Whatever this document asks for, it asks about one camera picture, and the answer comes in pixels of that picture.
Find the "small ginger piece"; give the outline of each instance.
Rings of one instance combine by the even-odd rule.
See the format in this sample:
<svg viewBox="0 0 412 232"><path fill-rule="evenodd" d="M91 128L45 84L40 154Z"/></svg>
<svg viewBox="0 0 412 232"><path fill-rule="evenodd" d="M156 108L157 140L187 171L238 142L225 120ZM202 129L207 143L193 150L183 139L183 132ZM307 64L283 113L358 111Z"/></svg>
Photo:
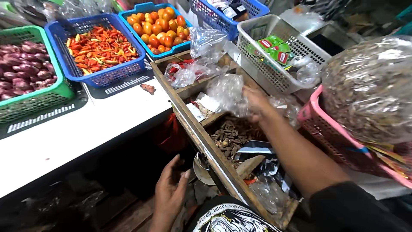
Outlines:
<svg viewBox="0 0 412 232"><path fill-rule="evenodd" d="M155 94L156 89L155 89L154 86L141 84L140 87L142 87L142 89L148 91L151 95Z"/></svg>

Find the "forearm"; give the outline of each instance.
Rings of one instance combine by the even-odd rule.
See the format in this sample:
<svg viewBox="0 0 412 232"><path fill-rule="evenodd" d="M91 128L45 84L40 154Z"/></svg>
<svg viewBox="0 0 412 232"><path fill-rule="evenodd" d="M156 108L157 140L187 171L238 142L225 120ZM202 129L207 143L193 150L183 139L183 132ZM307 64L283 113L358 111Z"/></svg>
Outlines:
<svg viewBox="0 0 412 232"><path fill-rule="evenodd" d="M295 131L275 108L267 107L259 124L283 168L305 197L350 180L336 162Z"/></svg>

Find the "wooden crate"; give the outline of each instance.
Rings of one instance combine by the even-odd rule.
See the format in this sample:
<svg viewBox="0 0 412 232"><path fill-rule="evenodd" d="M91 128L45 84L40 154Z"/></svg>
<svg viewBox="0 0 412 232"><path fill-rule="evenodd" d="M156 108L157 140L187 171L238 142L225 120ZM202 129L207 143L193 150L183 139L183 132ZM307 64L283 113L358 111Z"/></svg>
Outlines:
<svg viewBox="0 0 412 232"><path fill-rule="evenodd" d="M191 58L189 51L176 54L175 56L181 59ZM175 90L166 80L163 73L169 63L179 61L180 60L175 57L166 57L150 63L156 79L160 82L171 98L173 103L173 111L176 113L178 120L181 122L192 141L196 144L199 151L207 155L210 166L230 195L241 201L245 200L247 204L255 210L255 212L258 212L268 222L275 225L279 229L285 229L299 202L295 199L287 197L287 202L285 202L285 212L282 215L272 215L263 207L263 205L258 201L256 195L249 189L243 179L241 179L235 168L226 159L224 154L219 150L205 130L206 127L216 123L224 114L217 113L211 115L209 118L199 123L184 103L186 98L205 91L207 84L213 78L196 81L189 86ZM245 85L264 92L263 89L241 67L239 67L239 65L234 62L228 54L225 54L225 56L219 61L219 66L223 65L230 66L228 72L242 75Z"/></svg>

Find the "white table surface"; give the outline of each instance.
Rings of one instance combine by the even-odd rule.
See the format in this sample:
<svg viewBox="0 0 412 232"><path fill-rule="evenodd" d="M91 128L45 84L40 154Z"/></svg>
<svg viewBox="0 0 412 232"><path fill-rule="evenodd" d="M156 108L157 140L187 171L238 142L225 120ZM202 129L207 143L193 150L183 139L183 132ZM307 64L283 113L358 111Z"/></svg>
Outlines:
<svg viewBox="0 0 412 232"><path fill-rule="evenodd" d="M0 140L0 198L171 107L156 79Z"/></svg>

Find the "blue basket rim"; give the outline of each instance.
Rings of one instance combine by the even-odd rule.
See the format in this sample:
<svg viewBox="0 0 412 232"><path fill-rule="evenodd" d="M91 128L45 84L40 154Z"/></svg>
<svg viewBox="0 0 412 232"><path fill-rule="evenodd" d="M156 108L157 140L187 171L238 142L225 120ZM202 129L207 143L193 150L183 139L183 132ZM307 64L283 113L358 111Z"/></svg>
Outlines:
<svg viewBox="0 0 412 232"><path fill-rule="evenodd" d="M209 9L211 9L211 10L213 10L215 13L217 13L217 14L218 14L220 17L222 17L227 23L229 23L229 24L231 24L231 25L235 25L235 26L237 26L237 25L239 24L239 22L233 21L232 19L230 19L229 17L227 17L224 13L222 13L221 11L219 11L216 7L214 7L214 6L212 6L211 4L209 4L209 3L207 2L207 0L199 0L199 1L201 1L201 2L204 3L204 4L206 4L206 6L207 6ZM254 2L254 5L260 5L260 7L258 7L258 8L261 9L261 11L259 12L259 14L257 14L256 16L254 16L254 18L260 17L260 16L264 16L264 15L266 15L266 14L268 14L268 13L270 12L269 8L268 8L265 4L263 4L263 3L261 3L261 2L259 2L259 1L257 1L257 0L247 0L247 1L249 1L249 2Z"/></svg>
<svg viewBox="0 0 412 232"><path fill-rule="evenodd" d="M104 13L104 14L97 14L97 15L87 16L87 17L72 18L72 19L69 19L68 21L71 23L71 22L78 21L78 20L83 20L83 19L96 18L96 17L104 17L104 16L106 16L106 15L112 16L112 17L114 17L115 19L119 20L119 24L120 24L120 26L122 27L122 29L123 29L126 33L129 33L128 29L125 28L125 27L124 27L124 24L122 24L122 22L120 21L120 17L119 17L117 14L114 14L114 13ZM141 60L143 60L143 59L145 58L146 53L145 53L143 47L142 47L141 44L134 38L134 36L133 36L132 34L130 34L130 35L129 35L130 38L131 38L132 40L134 40L134 43L136 44L136 47L135 47L135 46L133 46L133 47L135 47L136 50L139 49L139 51L140 51L141 54L142 54L141 56L139 56L139 58L134 59L134 60L131 60L131 61L128 61L128 62L125 62L125 63L122 63L122 64L118 64L118 65L116 65L116 66L113 66L113 67L110 67L110 68L107 68L107 69L104 69L104 70L100 70L100 71L98 71L98 72L95 72L95 73L92 73L92 74L89 74L89 75L85 75L85 76L81 76L81 77L72 76L72 75L70 74L68 68L67 68L67 64L62 64L62 63L64 63L64 62L63 62L63 61L64 61L64 58L63 58L63 56L62 56L62 53L60 52L59 47L57 46L56 42L54 41L54 37L53 37L52 32L51 32L50 29L49 29L49 27L50 27L52 24L55 24L55 23L59 23L59 22L58 22L58 21L49 22L48 24L46 24L46 25L44 26L44 29L45 29L45 31L46 31L46 33L47 33L47 37L49 37L49 40L50 40L50 43L51 43L52 47L53 47L55 50L58 51L58 52L56 52L56 56L57 56L58 60L60 61L61 66L64 67L64 68L62 68L62 70L63 70L63 72L64 72L64 75L65 75L69 80L72 80L72 81L84 81L84 80L87 80L87 79L92 79L92 78L95 78L96 76L102 75L103 73L110 72L110 71L114 71L114 70L123 68L123 67L125 67L125 66L131 65L131 64L134 64L134 63L137 63L137 62L139 62L139 61L141 61Z"/></svg>
<svg viewBox="0 0 412 232"><path fill-rule="evenodd" d="M149 54L149 56L151 56L151 57L153 57L153 58L155 58L155 59L160 59L160 58L163 58L163 57L167 57L167 56L173 55L175 49L178 49L178 48L180 48L180 47L182 47L182 46L185 46L185 45L190 45L190 41L187 41L187 42L181 43L181 44L179 44L179 45L173 46L173 47L171 48L171 50L168 51L168 52L163 52L163 53L158 54L158 55L153 54L153 52L149 49L149 47L145 44L145 42L143 42L143 40L140 38L140 36L134 31L134 29L130 26L130 24L129 24L129 23L126 21L126 19L124 19L124 17L123 17L124 14L130 14L130 13L133 14L133 13L136 13L137 8L139 8L139 7L141 7L141 6L144 6L144 5L151 5L151 6L153 6L153 7L159 7L159 8L171 7L171 8L175 11L176 16L179 16L179 15L181 15L181 14L180 14L180 12L179 12L174 6L173 6L172 4L170 4L170 3L161 3L161 4L156 4L156 5L155 5L153 2L145 2L145 3L136 4L136 5L134 6L134 9L119 12L119 18L120 18L120 19L122 20L122 22L126 25L126 27L131 31L131 33L136 37L136 39L140 42L140 45L142 45L142 47L146 50L146 52ZM186 27L188 27L188 28L189 28L189 27L193 27L193 25L192 25L186 18L185 18L185 21L186 21Z"/></svg>

